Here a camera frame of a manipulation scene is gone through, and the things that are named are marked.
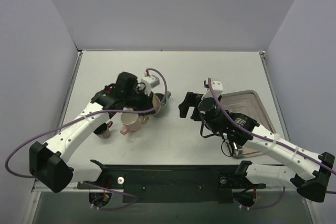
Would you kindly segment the beige wooden mug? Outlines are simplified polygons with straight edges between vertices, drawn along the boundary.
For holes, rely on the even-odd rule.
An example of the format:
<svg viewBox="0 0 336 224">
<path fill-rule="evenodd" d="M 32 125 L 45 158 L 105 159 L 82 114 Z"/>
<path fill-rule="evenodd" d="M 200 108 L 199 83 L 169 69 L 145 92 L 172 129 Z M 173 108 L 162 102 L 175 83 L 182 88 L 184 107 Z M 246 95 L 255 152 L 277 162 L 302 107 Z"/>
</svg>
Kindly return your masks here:
<svg viewBox="0 0 336 224">
<path fill-rule="evenodd" d="M 150 119 L 152 119 L 153 117 L 155 117 L 158 112 L 160 111 L 160 108 L 161 108 L 161 100 L 159 99 L 159 97 L 154 94 L 153 97 L 152 97 L 152 104 L 153 104 L 153 108 L 154 110 L 148 114 L 148 115 L 140 115 L 140 123 L 142 125 L 145 125 L 148 123 L 148 121 Z"/>
</svg>

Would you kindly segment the teal green mug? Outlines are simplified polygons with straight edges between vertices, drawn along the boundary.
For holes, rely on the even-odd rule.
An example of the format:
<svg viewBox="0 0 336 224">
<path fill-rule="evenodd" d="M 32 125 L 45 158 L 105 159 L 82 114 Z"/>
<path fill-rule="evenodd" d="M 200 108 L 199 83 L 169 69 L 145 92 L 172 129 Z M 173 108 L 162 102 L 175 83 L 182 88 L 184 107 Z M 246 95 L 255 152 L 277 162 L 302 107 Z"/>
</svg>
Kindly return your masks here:
<svg viewBox="0 0 336 224">
<path fill-rule="evenodd" d="M 155 93 L 154 95 L 155 95 L 155 99 L 154 99 L 155 102 L 161 101 L 164 97 L 163 93 Z M 160 109 L 154 114 L 155 118 L 161 118 L 161 117 L 167 115 L 167 113 L 169 111 L 168 101 L 169 101 L 170 96 L 171 96 L 171 92 L 167 91 L 165 101 L 161 102 Z"/>
</svg>

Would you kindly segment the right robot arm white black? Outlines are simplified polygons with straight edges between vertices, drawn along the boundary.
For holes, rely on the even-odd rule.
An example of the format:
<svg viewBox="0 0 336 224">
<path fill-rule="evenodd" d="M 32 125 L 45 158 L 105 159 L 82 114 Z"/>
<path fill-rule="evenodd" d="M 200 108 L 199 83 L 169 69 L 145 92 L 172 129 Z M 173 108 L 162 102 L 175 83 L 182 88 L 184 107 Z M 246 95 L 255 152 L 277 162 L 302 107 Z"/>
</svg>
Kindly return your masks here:
<svg viewBox="0 0 336 224">
<path fill-rule="evenodd" d="M 241 161 L 234 175 L 237 185 L 287 187 L 308 200 L 324 201 L 335 161 L 332 154 L 305 151 L 245 114 L 221 111 L 222 106 L 212 97 L 188 92 L 178 107 L 181 118 L 193 107 L 191 119 L 200 121 L 213 136 L 255 149 L 279 162 L 279 165 L 263 165 Z"/>
</svg>

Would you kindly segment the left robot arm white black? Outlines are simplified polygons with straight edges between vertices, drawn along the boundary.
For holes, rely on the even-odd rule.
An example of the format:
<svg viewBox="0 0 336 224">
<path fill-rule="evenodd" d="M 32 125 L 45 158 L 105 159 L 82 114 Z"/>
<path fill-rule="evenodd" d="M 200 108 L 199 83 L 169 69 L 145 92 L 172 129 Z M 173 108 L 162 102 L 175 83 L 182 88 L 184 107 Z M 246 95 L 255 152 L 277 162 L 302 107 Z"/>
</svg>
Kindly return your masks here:
<svg viewBox="0 0 336 224">
<path fill-rule="evenodd" d="M 108 129 L 107 120 L 118 111 L 131 108 L 144 114 L 154 113 L 152 88 L 159 80 L 149 73 L 141 78 L 122 72 L 115 83 L 97 92 L 73 125 L 66 124 L 57 135 L 29 148 L 30 174 L 58 193 L 70 184 L 75 170 L 67 165 L 72 154 L 91 133 L 101 134 Z"/>
</svg>

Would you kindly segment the pink mug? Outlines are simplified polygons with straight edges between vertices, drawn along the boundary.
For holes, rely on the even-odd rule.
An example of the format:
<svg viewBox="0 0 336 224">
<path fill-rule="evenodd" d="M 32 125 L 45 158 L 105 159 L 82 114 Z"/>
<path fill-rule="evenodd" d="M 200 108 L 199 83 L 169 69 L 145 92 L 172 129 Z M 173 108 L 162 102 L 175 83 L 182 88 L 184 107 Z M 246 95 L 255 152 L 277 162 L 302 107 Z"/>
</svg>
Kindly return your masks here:
<svg viewBox="0 0 336 224">
<path fill-rule="evenodd" d="M 130 132 L 136 132 L 141 127 L 140 119 L 137 114 L 122 113 L 120 116 L 120 121 L 123 125 L 120 133 L 123 135 L 126 135 Z"/>
</svg>

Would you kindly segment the brown ribbed mug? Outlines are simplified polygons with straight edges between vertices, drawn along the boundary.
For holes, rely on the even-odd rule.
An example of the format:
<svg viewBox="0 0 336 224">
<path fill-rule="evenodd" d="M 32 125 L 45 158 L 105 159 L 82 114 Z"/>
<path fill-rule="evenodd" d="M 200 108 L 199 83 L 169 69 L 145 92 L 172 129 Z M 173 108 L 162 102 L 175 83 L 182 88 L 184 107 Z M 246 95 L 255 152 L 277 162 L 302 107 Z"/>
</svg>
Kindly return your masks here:
<svg viewBox="0 0 336 224">
<path fill-rule="evenodd" d="M 112 121 L 103 123 L 99 127 L 97 127 L 93 133 L 102 139 L 108 139 L 110 137 L 110 127 L 112 127 L 112 125 Z"/>
</svg>

